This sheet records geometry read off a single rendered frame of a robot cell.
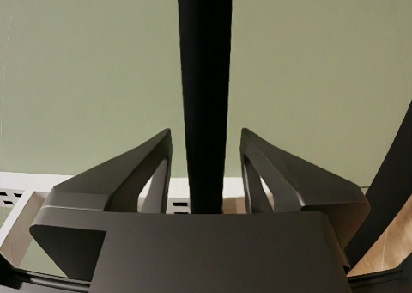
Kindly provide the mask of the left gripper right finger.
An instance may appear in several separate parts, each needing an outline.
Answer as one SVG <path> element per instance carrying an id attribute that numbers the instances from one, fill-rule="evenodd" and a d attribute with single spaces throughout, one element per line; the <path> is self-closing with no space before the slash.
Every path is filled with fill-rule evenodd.
<path id="1" fill-rule="evenodd" d="M 322 211 L 344 249 L 370 213 L 358 184 L 277 148 L 248 128 L 241 128 L 239 152 L 246 214 Z M 274 198 L 274 210 L 261 179 Z"/>

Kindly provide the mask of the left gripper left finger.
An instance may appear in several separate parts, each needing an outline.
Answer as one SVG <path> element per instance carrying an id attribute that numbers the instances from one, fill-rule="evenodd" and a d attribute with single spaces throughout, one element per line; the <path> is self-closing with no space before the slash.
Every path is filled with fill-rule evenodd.
<path id="1" fill-rule="evenodd" d="M 171 128 L 165 128 L 136 148 L 56 184 L 42 206 L 60 204 L 121 213 L 166 214 L 172 156 Z M 138 197 L 150 179 L 147 196 L 138 211 Z"/>

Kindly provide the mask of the black long bar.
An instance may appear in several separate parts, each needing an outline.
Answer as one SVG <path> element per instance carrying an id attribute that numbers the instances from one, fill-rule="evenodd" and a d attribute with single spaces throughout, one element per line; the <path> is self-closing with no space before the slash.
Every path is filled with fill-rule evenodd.
<path id="1" fill-rule="evenodd" d="M 178 0 L 191 214 L 222 214 L 233 0 Z"/>

